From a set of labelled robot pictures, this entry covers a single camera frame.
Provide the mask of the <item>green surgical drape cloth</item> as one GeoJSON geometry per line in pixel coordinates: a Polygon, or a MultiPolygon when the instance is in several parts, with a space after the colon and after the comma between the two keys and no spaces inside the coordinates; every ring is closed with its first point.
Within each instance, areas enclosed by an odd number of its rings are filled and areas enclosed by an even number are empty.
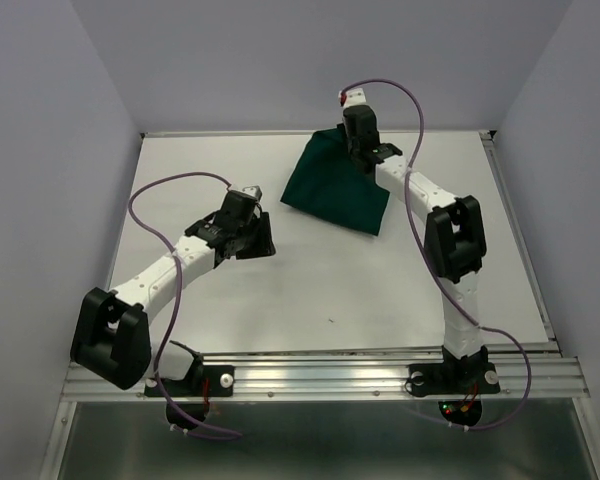
{"type": "Polygon", "coordinates": [[[289,177],[281,202],[336,226],[376,236],[389,193],[359,173],[342,129],[314,132],[289,177]]]}

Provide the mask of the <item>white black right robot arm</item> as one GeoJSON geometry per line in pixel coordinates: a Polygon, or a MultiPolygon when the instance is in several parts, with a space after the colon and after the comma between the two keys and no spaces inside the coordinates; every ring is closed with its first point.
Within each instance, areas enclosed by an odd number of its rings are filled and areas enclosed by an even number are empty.
{"type": "Polygon", "coordinates": [[[375,112],[366,102],[344,101],[342,109],[354,165],[423,222],[425,265],[441,283],[442,360],[409,365],[406,390],[420,398],[473,393],[485,384],[491,369],[476,319],[478,272],[486,255],[480,204],[471,195],[459,197],[415,172],[398,147],[381,141],[375,112]]]}

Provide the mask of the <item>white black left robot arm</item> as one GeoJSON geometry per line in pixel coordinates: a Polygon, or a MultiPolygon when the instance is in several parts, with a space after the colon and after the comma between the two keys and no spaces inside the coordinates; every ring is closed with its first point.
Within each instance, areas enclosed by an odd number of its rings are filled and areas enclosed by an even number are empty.
{"type": "Polygon", "coordinates": [[[257,186],[228,190],[217,211],[188,227],[144,271],[110,291],[90,290],[80,307],[71,360],[122,390],[157,376],[156,361],[166,360],[163,376],[171,386],[182,394],[195,392],[203,373],[195,353],[153,340],[150,325],[165,307],[180,306],[188,285],[224,261],[275,254],[261,197],[257,186]]]}

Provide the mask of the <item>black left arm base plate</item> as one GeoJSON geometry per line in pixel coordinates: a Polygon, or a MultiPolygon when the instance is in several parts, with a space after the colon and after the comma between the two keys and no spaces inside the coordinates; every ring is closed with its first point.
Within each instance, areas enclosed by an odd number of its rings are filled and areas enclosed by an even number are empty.
{"type": "Polygon", "coordinates": [[[196,364],[181,378],[159,370],[164,390],[173,398],[229,398],[233,396],[235,367],[230,364],[196,364]]]}

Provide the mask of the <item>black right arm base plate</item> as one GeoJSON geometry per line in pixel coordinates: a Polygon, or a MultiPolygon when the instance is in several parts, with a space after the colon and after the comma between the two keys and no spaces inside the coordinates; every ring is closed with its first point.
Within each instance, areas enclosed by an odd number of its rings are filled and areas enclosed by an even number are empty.
{"type": "Polygon", "coordinates": [[[409,376],[405,381],[406,390],[413,396],[445,396],[473,394],[493,395],[501,391],[499,381],[489,383],[486,374],[494,371],[494,365],[464,370],[444,363],[420,363],[408,366],[409,376]]]}

